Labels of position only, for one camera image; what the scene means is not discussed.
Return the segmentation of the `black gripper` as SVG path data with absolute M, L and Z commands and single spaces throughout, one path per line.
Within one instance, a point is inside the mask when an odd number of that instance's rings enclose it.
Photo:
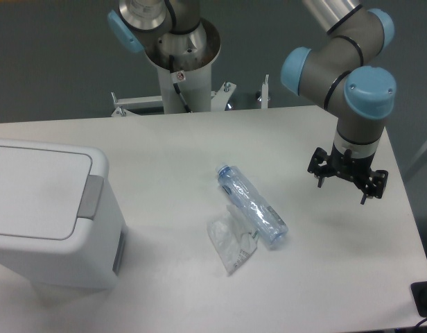
M 364 205 L 367 199 L 383 197 L 389 176 L 386 170 L 373 171 L 371 168 L 376 148 L 376 142 L 366 145 L 342 143 L 333 145 L 328 154 L 317 147 L 307 171 L 318 179 L 318 187 L 323 185 L 325 178 L 334 176 L 353 182 L 363 193 L 360 204 Z

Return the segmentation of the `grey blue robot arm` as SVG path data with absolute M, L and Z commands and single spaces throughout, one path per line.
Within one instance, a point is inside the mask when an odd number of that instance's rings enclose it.
M 338 177 L 363 198 L 381 198 L 388 173 L 371 168 L 397 91 L 391 73 L 370 67 L 394 37 L 391 17 L 366 10 L 359 1 L 306 1 L 329 36 L 319 51 L 299 47 L 281 67 L 281 83 L 338 120 L 331 152 L 318 148 L 308 166 L 320 182 Z M 202 18 L 199 1 L 120 1 L 107 15 L 117 40 L 130 52 L 146 54 L 155 66 L 164 112 L 224 110 L 211 91 L 211 66 L 220 36 Z

